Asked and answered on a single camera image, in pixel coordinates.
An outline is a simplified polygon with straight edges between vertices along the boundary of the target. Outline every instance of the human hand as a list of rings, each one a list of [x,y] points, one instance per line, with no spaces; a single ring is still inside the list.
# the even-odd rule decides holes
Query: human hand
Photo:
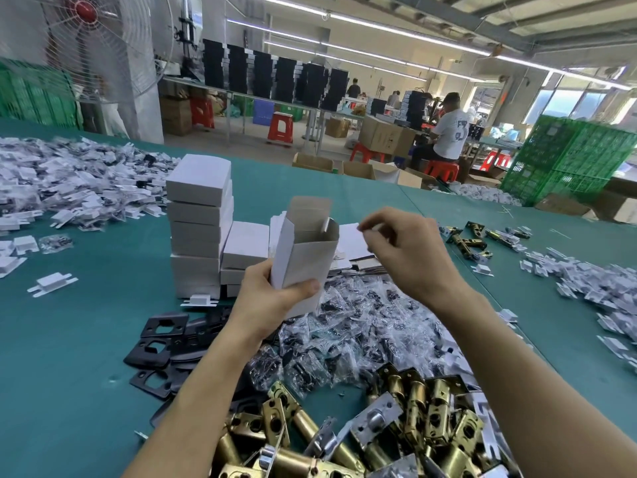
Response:
[[[320,289],[317,280],[307,280],[275,290],[268,281],[271,269],[271,259],[246,269],[241,291],[226,324],[235,335],[242,337],[241,341],[254,345],[255,352],[294,305]]]
[[[367,216],[359,230],[403,292],[435,313],[472,290],[454,266],[436,221],[395,208]]]

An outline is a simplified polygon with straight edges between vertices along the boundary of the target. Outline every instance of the fan guard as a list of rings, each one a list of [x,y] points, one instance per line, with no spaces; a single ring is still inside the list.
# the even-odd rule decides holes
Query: fan guard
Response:
[[[80,102],[130,101],[173,56],[169,0],[4,0],[3,24],[13,29],[0,36],[0,63]]]

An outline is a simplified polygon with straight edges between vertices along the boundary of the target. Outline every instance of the factory floor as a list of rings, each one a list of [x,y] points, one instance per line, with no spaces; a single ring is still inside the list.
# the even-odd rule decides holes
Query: factory floor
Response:
[[[303,151],[305,140],[306,121],[294,123],[294,135],[292,145],[285,148],[279,143],[267,144],[269,127],[252,124],[251,118],[245,120],[245,134],[242,133],[242,119],[230,119],[230,144],[226,139],[227,120],[224,117],[215,117],[215,128],[208,129],[203,126],[195,126],[192,133],[187,136],[164,135],[164,144],[167,146],[186,148],[191,151],[216,153],[223,156],[243,157],[246,159],[270,162],[273,164],[292,163],[294,154]],[[334,160],[349,160],[351,151],[345,149],[346,138],[323,136],[321,154]],[[307,153],[315,154],[318,143],[308,143]]]

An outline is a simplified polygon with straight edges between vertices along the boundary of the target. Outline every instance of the white t-shirt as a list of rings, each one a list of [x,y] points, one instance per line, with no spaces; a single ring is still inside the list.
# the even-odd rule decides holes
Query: white t-shirt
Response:
[[[458,159],[469,135],[469,116],[460,109],[447,112],[431,132],[440,136],[434,145],[436,154],[445,159]]]

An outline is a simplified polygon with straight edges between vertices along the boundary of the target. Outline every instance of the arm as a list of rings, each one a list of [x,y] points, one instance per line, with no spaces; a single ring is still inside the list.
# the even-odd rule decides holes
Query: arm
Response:
[[[271,268],[268,260],[246,270],[226,327],[122,478],[207,478],[243,367],[293,305],[319,291],[315,280],[275,290]]]
[[[396,285],[430,308],[454,336],[526,478],[634,476],[637,445],[468,286],[434,220],[385,208],[359,229]]]

